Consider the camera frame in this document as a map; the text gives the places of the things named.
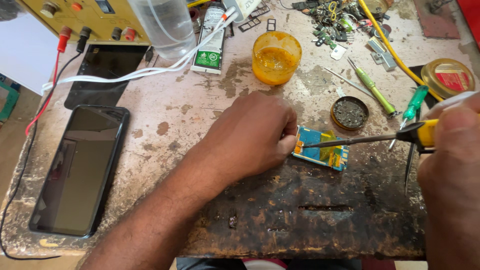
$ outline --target yellow soldering iron handle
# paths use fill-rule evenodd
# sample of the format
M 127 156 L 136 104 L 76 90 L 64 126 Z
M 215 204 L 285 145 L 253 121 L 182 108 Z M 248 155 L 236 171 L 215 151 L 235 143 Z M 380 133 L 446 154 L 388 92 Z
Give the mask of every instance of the yellow soldering iron handle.
M 437 123 L 438 119 L 433 119 L 410 124 L 404 129 L 404 132 L 403 130 L 397 132 L 397 138 L 422 147 L 434 147 L 435 126 Z
M 435 142 L 433 138 L 435 137 L 435 126 L 438 123 L 438 119 L 421 121 L 420 123 L 424 124 L 417 129 L 418 140 L 423 147 L 434 147 Z

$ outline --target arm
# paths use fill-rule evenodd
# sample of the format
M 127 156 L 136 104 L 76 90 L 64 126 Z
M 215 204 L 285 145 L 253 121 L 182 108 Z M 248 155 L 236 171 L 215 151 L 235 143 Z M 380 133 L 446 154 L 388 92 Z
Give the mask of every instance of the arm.
M 480 93 L 470 92 L 439 103 L 427 115 L 439 119 L 436 152 L 418 173 L 427 205 L 430 269 L 480 269 L 479 112 Z
M 259 92 L 237 98 L 82 269 L 168 269 L 198 210 L 229 184 L 282 163 L 295 147 L 296 130 L 296 113 L 284 100 Z

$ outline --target screwdriver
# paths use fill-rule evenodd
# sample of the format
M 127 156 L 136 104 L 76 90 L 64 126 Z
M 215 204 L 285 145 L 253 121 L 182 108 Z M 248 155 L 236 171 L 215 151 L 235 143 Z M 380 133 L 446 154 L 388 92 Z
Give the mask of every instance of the screwdriver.
M 348 80 L 348 79 L 345 78 L 344 76 L 342 76 L 342 75 L 334 72 L 333 70 L 331 70 L 331 69 L 329 69 L 329 68 L 326 68 L 326 67 L 324 67 L 324 68 L 325 68 L 328 72 L 330 72 L 331 74 L 333 74 L 333 75 L 337 76 L 338 78 L 344 80 L 347 84 L 349 84 L 349 85 L 355 87 L 356 89 L 362 91 L 363 93 L 369 95 L 369 96 L 370 96 L 371 98 L 373 98 L 374 100 L 377 100 L 377 98 L 376 98 L 374 95 L 372 95 L 372 93 L 371 93 L 369 90 L 367 90 L 367 89 L 361 87 L 360 85 L 358 85 L 358 84 L 356 84 L 356 83 Z
M 419 147 L 419 151 L 422 152 L 424 151 L 425 147 L 435 146 L 435 142 L 433 141 L 433 135 L 435 133 L 435 126 L 437 125 L 437 123 L 438 119 L 420 121 L 412 123 L 406 126 L 406 128 L 399 130 L 393 134 L 327 141 L 313 145 L 305 145 L 303 146 L 303 148 L 323 148 L 397 139 L 404 142 L 415 143 Z
M 420 109 L 421 103 L 425 99 L 425 96 L 427 96 L 428 93 L 428 86 L 419 86 L 415 90 L 415 94 L 413 94 L 412 99 L 408 103 L 408 108 L 407 110 L 403 113 L 403 122 L 400 125 L 400 130 L 405 127 L 407 124 L 407 121 L 412 120 L 415 117 L 415 114 L 417 113 L 417 110 Z M 395 144 L 396 140 L 393 140 L 390 146 L 388 147 L 388 150 L 392 150 L 393 145 Z
M 387 112 L 387 117 L 388 119 L 392 119 L 395 116 L 401 114 L 402 112 L 398 112 L 395 110 L 395 107 L 393 107 L 392 104 L 390 104 L 385 97 L 378 91 L 377 87 L 375 86 L 375 83 L 372 81 L 372 79 L 361 69 L 359 68 L 353 60 L 349 57 L 348 58 L 349 63 L 353 66 L 355 69 L 355 72 L 358 74 L 360 77 L 360 80 L 363 81 L 363 83 L 367 86 L 368 89 L 372 91 L 372 93 L 377 97 L 378 101 L 382 104 L 382 106 L 385 108 Z

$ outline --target green screwdriver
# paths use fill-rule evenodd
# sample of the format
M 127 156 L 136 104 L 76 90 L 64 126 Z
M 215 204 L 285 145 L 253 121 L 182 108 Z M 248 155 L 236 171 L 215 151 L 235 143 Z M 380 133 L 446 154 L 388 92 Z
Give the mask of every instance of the green screwdriver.
M 380 93 L 380 91 L 378 91 L 372 79 L 361 68 L 359 68 L 350 57 L 348 58 L 348 60 L 355 69 L 355 72 L 357 72 L 360 80 L 362 80 L 363 83 L 367 86 L 367 88 L 372 91 L 372 93 L 377 97 L 381 105 L 385 108 L 385 110 L 387 111 L 387 118 L 392 119 L 395 116 L 401 114 L 402 112 L 396 111 L 395 107 L 393 107 L 393 105 L 385 99 L 385 97 Z
M 409 120 L 412 120 L 415 117 L 415 114 L 417 113 L 417 110 L 420 109 L 421 103 L 425 99 L 425 96 L 427 96 L 428 93 L 428 86 L 419 86 L 415 90 L 415 94 L 413 94 L 412 99 L 408 103 L 408 108 L 407 110 L 403 113 L 403 122 L 400 125 L 400 130 L 405 127 L 407 122 Z M 393 145 L 395 144 L 396 140 L 393 140 L 392 143 L 390 144 L 390 147 L 388 150 L 392 150 Z

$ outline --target circuit board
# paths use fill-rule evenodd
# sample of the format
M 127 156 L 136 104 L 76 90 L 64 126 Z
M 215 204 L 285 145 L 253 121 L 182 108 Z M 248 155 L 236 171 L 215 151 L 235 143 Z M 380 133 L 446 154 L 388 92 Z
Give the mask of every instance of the circuit board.
M 325 44 L 330 46 L 330 49 L 335 49 L 336 48 L 336 44 L 332 41 L 330 36 L 327 35 L 325 32 L 323 32 L 323 31 L 313 31 L 313 34 L 315 36 L 317 36 L 318 38 L 325 37 Z
M 320 160 L 319 148 L 303 148 L 303 145 L 317 144 L 321 141 L 322 136 L 330 136 L 328 134 L 311 130 L 303 126 L 298 126 L 297 144 L 292 155 L 295 157 L 308 160 L 320 165 L 331 167 L 337 171 L 342 171 L 347 167 L 348 162 L 348 146 L 337 146 L 334 148 L 330 156 L 324 160 Z

